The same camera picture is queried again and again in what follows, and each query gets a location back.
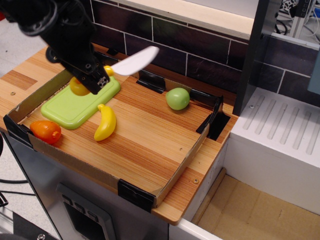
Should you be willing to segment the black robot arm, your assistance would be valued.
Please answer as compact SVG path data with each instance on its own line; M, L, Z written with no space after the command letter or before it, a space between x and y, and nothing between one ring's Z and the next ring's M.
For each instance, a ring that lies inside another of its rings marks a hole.
M91 43L96 28L79 0L2 0L0 10L26 36L40 36L48 44L47 59L92 94L110 81Z

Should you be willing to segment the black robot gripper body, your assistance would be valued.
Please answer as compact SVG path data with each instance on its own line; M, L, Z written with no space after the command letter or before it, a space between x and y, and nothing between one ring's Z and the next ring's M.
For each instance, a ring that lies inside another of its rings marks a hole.
M95 26L81 14L61 14L54 25L41 35L48 44L46 56L52 63L61 63L78 80L102 66L94 55L91 38Z

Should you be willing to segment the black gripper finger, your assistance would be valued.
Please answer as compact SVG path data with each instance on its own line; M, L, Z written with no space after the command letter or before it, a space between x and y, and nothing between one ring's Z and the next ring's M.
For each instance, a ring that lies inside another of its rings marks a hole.
M92 73L82 77L82 84L94 95L97 95L109 82L110 78L103 66L97 66Z

